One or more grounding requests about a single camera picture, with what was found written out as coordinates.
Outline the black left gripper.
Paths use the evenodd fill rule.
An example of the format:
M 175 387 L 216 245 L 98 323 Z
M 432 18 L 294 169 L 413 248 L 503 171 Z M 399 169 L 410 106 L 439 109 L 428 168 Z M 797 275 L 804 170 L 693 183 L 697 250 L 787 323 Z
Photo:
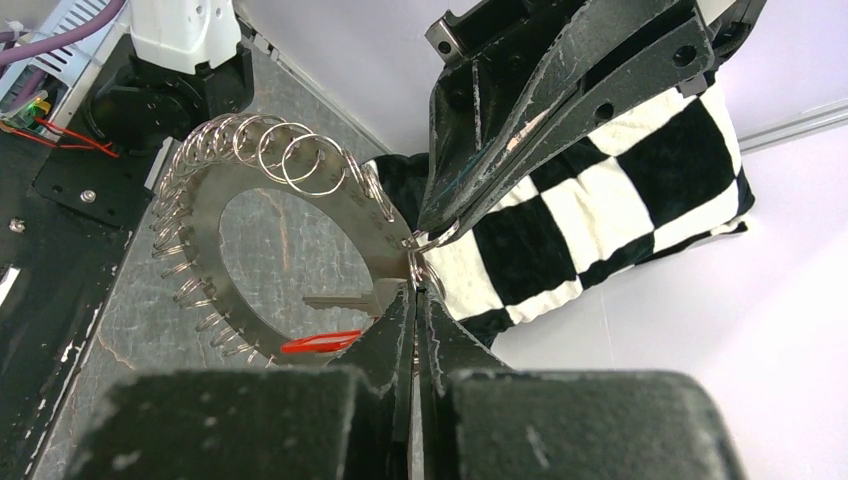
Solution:
M 458 226 L 452 239 L 542 164 L 714 60 L 692 1 L 481 1 L 425 38 L 444 68 L 418 225 Z

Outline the silver key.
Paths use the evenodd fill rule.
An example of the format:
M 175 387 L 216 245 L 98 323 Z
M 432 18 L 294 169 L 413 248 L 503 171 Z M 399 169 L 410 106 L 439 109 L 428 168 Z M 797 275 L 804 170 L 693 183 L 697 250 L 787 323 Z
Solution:
M 304 295 L 302 301 L 315 310 L 340 308 L 361 311 L 370 317 L 381 317 L 404 284 L 399 279 L 379 279 L 371 290 L 364 293 Z

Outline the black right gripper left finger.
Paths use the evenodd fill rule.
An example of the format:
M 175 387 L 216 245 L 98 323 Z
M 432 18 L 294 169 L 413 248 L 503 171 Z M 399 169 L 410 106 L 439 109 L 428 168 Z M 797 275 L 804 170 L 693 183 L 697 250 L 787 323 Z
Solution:
M 104 396 L 68 479 L 405 479 L 415 292 L 320 367 L 171 370 Z

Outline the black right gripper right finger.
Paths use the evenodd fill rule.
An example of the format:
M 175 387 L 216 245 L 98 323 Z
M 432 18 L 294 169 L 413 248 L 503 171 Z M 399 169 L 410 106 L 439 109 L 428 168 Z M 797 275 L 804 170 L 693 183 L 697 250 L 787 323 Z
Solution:
M 429 479 L 742 479 L 721 413 L 672 371 L 507 367 L 416 296 Z

